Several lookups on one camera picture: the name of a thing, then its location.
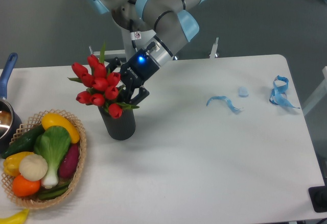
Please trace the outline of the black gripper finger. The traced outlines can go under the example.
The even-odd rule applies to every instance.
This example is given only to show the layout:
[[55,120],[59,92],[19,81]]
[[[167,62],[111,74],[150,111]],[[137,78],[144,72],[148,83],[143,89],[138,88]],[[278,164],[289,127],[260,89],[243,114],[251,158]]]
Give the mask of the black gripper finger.
[[133,81],[122,82],[124,88],[119,94],[119,102],[126,103],[128,105],[138,105],[150,92],[143,86],[135,84]]
[[126,72],[121,72],[121,66],[126,63],[126,58],[114,57],[113,59],[108,59],[108,64],[106,65],[107,75],[116,72],[123,76],[126,76]]

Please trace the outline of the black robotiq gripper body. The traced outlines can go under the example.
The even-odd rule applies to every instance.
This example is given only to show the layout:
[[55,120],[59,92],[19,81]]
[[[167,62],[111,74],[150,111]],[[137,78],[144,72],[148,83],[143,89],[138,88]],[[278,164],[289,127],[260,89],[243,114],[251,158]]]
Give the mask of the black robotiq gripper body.
[[158,70],[159,66],[156,62],[141,48],[121,66],[121,81],[126,86],[131,81],[131,87],[140,87]]

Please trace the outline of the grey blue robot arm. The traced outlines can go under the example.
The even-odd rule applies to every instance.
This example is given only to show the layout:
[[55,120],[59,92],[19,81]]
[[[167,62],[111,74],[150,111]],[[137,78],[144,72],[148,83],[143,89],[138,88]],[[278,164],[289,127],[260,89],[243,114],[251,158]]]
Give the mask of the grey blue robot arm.
[[149,94],[144,83],[199,32],[190,10],[205,0],[88,0],[101,14],[110,13],[125,36],[126,62],[120,69],[125,89],[120,97],[131,105]]

